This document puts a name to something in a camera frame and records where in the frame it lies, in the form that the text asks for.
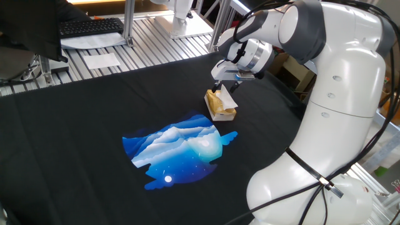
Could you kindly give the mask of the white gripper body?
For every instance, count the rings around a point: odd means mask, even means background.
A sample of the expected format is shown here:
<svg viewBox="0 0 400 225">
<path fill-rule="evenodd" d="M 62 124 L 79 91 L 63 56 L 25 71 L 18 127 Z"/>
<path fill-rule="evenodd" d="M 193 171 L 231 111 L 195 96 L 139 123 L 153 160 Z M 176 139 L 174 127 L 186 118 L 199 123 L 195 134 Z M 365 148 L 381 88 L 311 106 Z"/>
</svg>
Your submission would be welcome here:
<svg viewBox="0 0 400 225">
<path fill-rule="evenodd" d="M 255 79 L 251 71 L 239 69 L 231 61 L 220 60 L 211 70 L 211 75 L 215 81 L 251 81 Z"/>
</svg>

